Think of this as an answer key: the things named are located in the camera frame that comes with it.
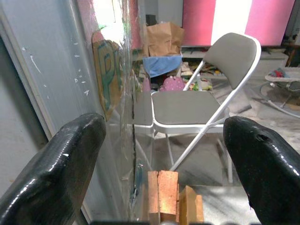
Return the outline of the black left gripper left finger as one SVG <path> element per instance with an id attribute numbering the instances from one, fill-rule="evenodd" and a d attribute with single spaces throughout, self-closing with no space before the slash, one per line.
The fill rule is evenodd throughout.
<path id="1" fill-rule="evenodd" d="M 65 124 L 1 197 L 1 224 L 73 224 L 105 136 L 105 119 L 98 113 Z"/>

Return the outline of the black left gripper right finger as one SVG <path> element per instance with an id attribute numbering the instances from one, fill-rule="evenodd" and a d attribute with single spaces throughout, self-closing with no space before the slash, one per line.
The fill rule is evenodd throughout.
<path id="1" fill-rule="evenodd" d="M 276 131 L 241 116 L 225 120 L 223 138 L 263 225 L 300 223 L 300 155 Z"/>

